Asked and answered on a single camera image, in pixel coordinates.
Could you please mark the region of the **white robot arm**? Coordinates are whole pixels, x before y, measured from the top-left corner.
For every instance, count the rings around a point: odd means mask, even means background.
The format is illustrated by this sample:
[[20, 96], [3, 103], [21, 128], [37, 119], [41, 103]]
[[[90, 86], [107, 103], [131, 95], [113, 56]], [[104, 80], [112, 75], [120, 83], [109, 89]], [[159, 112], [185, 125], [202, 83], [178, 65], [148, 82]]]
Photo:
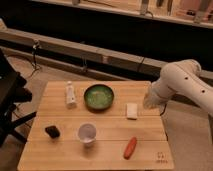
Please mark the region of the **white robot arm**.
[[213, 117], [213, 86], [199, 76], [201, 65], [193, 59], [164, 65], [157, 81], [151, 83], [144, 97], [144, 107], [154, 108], [167, 103], [176, 93], [192, 100]]

